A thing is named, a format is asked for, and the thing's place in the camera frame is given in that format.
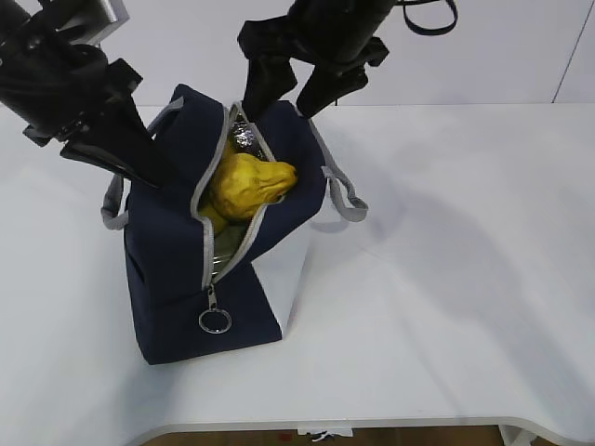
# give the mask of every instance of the white table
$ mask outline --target white table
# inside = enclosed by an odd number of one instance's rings
[[[156,109],[144,109],[146,117]],[[280,343],[150,367],[109,174],[0,111],[0,444],[500,424],[595,444],[595,105],[333,108],[371,206],[315,224]]]

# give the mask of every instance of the white wall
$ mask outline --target white wall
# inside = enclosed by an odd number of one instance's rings
[[[242,25],[283,15],[292,3],[126,0],[130,22],[102,46],[110,57],[123,57],[144,76],[135,94],[140,105],[167,103],[177,83],[230,103],[245,89],[248,65],[237,44]]]
[[[395,10],[379,36],[391,54],[370,85],[340,104],[551,102],[591,0],[457,0],[450,34],[411,33]],[[448,20],[435,4],[411,8],[421,23]]]
[[[557,102],[595,102],[595,12],[592,10]]]
[[[19,0],[29,10],[36,0]],[[236,38],[245,20],[283,15],[293,0],[125,0],[131,21],[103,44],[145,81],[139,105],[168,101],[183,82],[229,103],[241,98],[247,61]],[[592,0],[457,0],[454,32],[410,32],[395,8],[379,35],[391,54],[368,70],[370,85],[341,104],[550,102]],[[410,8],[427,25],[450,20],[441,4]],[[595,19],[576,53],[560,100],[595,99]],[[303,81],[310,67],[297,64]]]

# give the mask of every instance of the yellow object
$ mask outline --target yellow object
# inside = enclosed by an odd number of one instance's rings
[[[223,149],[223,154],[221,155],[221,159],[229,158],[230,156],[235,154],[235,150],[231,145],[231,141],[227,140],[225,143],[225,148]]]
[[[211,202],[207,202],[205,206],[198,210],[198,213],[201,216],[207,216],[211,220],[215,235],[219,235],[230,224],[229,221],[218,214]]]
[[[235,153],[221,160],[210,182],[210,199],[224,218],[246,220],[263,204],[277,202],[297,182],[296,168],[291,164]]]

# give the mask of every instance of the zipper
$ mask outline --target zipper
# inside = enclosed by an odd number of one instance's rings
[[[234,122],[238,115],[242,116],[247,121],[247,119],[245,118],[244,110],[242,109],[242,105],[239,102],[236,102],[235,104],[233,104],[232,110],[233,111],[237,110],[236,113],[232,113],[232,114],[235,114],[235,116],[233,117]],[[269,162],[276,161],[274,155],[272,154],[271,148],[269,147],[267,142],[262,137],[262,134],[258,130],[258,127],[254,123],[250,123],[249,121],[247,121],[247,122],[250,125],[250,129],[256,136],[258,145],[260,146],[260,149],[262,150],[265,157],[267,158],[267,161],[269,161]],[[235,252],[235,254],[231,257],[231,259],[228,261],[225,268],[217,275],[217,277],[215,279],[213,279],[211,281],[211,283],[213,285],[220,282],[230,271],[232,271],[235,267],[237,267],[238,264],[242,261],[242,259],[246,256],[246,254],[248,254],[248,251],[254,244],[255,239],[257,238],[258,231],[260,230],[260,226],[262,225],[262,220],[264,220],[265,213],[267,212],[267,209],[269,208],[269,206],[270,206],[270,204],[263,204],[257,210],[255,215],[252,217],[252,219],[250,220],[250,224],[248,225],[248,228],[245,232],[245,236],[242,239],[242,243],[240,243],[240,247]]]
[[[201,216],[198,213],[198,203],[200,202],[201,196],[203,195],[209,180],[213,174],[215,174],[217,166],[221,160],[221,155],[223,154],[227,142],[229,122],[230,113],[227,108],[223,107],[223,126],[221,128],[221,135],[219,136],[217,148],[215,149],[215,155],[213,156],[210,165],[207,167],[205,174],[196,185],[190,203],[192,217],[203,224],[203,264],[205,265],[203,268],[202,279],[203,290],[211,284],[211,276],[213,275],[213,268],[215,267],[213,263],[215,257],[215,231],[213,230],[213,224],[211,223],[210,218]]]
[[[191,202],[191,213],[194,218],[201,221],[203,223],[204,228],[204,236],[205,236],[205,267],[203,269],[203,291],[206,290],[208,296],[208,305],[209,308],[204,311],[199,317],[199,324],[201,328],[206,331],[207,333],[213,335],[219,335],[226,333],[231,328],[231,316],[230,314],[225,311],[224,309],[218,308],[217,302],[217,295],[215,292],[215,285],[220,282],[227,274],[229,274],[246,256],[252,245],[254,244],[255,239],[257,238],[258,231],[260,230],[260,226],[262,225],[262,221],[264,220],[264,216],[267,212],[267,209],[273,203],[263,204],[256,212],[256,214],[250,220],[250,224],[246,229],[246,233],[242,242],[240,243],[240,247],[238,250],[231,256],[231,259],[228,261],[225,268],[217,275],[217,277],[213,278],[213,270],[215,268],[215,232],[213,230],[213,224],[211,220],[206,216],[201,216],[198,213],[198,203],[200,202],[200,198],[205,191],[206,185],[208,181],[213,176],[215,171],[217,170],[218,164],[221,159],[221,155],[223,154],[223,149],[225,148],[225,144],[227,143],[227,138],[229,134],[229,125],[230,123],[235,122],[238,115],[241,115],[245,119],[245,113],[242,110],[242,106],[239,103],[233,104],[231,108],[231,112],[226,113],[226,119],[224,122],[223,130],[221,133],[221,137],[219,138],[218,146],[215,151],[215,156],[211,164],[208,166],[205,174],[199,181],[196,186],[196,190],[194,195],[192,196]],[[258,144],[262,149],[267,161],[275,161],[274,155],[272,154],[271,148],[266,143],[260,131],[253,123],[250,123],[250,129],[254,132]],[[218,313],[226,318],[227,326],[222,330],[212,330],[205,326],[204,324],[204,317],[209,313]]]

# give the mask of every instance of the zipper pull ring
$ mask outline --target zipper pull ring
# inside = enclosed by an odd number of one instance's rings
[[[208,309],[203,311],[198,317],[198,325],[204,332],[210,335],[223,335],[231,329],[230,313],[224,309],[219,309],[217,296],[215,295],[215,285],[211,283],[206,291],[208,297]]]

